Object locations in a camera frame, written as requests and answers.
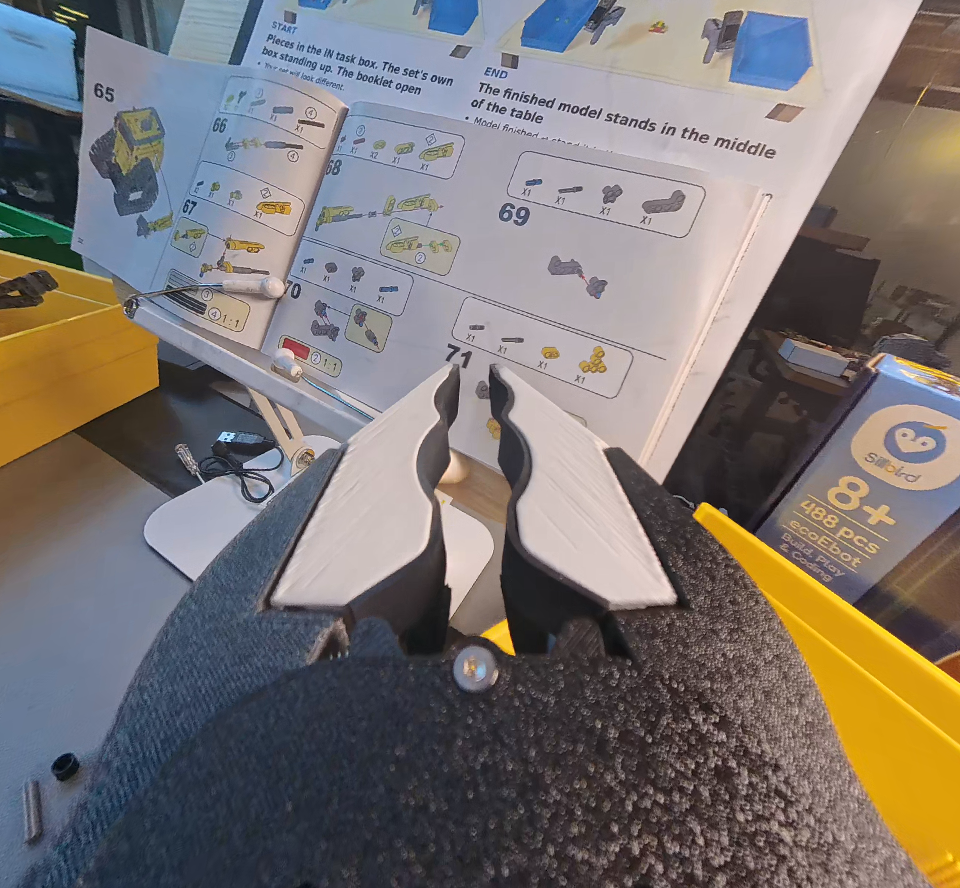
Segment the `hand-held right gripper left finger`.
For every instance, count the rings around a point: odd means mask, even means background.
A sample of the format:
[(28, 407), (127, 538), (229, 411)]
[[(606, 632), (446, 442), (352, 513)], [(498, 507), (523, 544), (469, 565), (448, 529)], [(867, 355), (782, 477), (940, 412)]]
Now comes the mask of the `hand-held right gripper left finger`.
[(446, 582), (436, 489), (460, 368), (446, 365), (345, 442), (270, 593), (283, 609), (424, 611)]

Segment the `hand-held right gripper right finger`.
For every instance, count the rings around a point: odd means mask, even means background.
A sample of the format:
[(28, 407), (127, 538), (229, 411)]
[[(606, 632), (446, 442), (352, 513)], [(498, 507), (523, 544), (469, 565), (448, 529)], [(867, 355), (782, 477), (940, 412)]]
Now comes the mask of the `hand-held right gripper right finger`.
[(507, 366), (490, 367), (488, 388), (522, 561), (602, 610), (676, 605), (608, 445)]

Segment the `yellow parts bin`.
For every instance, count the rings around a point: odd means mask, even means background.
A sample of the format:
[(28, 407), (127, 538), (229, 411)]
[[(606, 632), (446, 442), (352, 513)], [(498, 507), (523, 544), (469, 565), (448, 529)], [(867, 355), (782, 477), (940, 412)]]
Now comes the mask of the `yellow parts bin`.
[(1, 464), (159, 385), (158, 339), (123, 313), (111, 280), (3, 250), (2, 280), (45, 270), (39, 306), (1, 314)]
[(498, 882), (958, 886), (958, 689), (717, 513), (643, 510), (688, 606), (507, 657)]

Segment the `pile of red black parts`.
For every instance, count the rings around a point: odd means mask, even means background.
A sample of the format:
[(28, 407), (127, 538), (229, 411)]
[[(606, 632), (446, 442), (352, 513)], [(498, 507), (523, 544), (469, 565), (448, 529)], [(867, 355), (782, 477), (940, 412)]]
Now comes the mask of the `pile of red black parts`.
[[(80, 770), (80, 762), (72, 751), (66, 751), (54, 759), (50, 766), (53, 779), (60, 785), (71, 781)], [(31, 777), (22, 786), (23, 841), (34, 845), (44, 833), (44, 808), (40, 781)]]

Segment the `large printed task sheet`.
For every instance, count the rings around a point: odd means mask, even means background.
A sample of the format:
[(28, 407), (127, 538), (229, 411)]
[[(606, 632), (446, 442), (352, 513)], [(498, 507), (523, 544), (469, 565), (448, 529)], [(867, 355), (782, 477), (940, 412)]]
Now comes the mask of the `large printed task sheet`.
[(733, 301), (643, 464), (665, 476), (924, 0), (248, 0), (230, 61), (759, 185)]

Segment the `open building manual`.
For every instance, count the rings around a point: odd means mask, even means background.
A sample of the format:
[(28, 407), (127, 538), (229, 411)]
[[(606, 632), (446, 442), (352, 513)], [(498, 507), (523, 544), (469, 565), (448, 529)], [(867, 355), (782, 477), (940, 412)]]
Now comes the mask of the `open building manual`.
[(646, 466), (771, 200), (100, 30), (84, 60), (73, 246), (132, 318), (153, 303), (378, 413), (457, 365), (451, 444), (487, 464), (497, 363)]

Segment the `colourful toy kit box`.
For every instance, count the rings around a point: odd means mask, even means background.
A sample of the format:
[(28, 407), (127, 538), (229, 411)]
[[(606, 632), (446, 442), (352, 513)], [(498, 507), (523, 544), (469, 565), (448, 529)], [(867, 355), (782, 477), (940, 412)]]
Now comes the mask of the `colourful toy kit box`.
[(959, 381), (874, 356), (751, 528), (853, 604), (958, 509)]

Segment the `yellow tracked toy vehicle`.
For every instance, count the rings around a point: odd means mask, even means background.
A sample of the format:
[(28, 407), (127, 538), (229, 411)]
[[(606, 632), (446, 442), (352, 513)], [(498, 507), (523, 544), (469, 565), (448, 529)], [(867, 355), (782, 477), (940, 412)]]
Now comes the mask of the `yellow tracked toy vehicle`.
[(1, 311), (33, 308), (43, 304), (47, 294), (59, 289), (59, 283), (47, 270), (33, 270), (0, 284)]

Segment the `green plastic bin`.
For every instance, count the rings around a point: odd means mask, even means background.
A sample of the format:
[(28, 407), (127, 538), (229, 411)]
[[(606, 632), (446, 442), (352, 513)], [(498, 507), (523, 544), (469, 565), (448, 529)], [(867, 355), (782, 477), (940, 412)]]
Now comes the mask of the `green plastic bin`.
[(1, 250), (25, 258), (84, 270), (83, 258), (72, 249), (71, 227), (1, 202)]

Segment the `white storage box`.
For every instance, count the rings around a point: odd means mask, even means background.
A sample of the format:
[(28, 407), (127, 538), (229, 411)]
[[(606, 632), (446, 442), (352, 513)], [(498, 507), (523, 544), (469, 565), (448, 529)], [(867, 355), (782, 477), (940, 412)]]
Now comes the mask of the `white storage box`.
[(75, 32), (1, 4), (1, 94), (47, 111), (79, 115)]

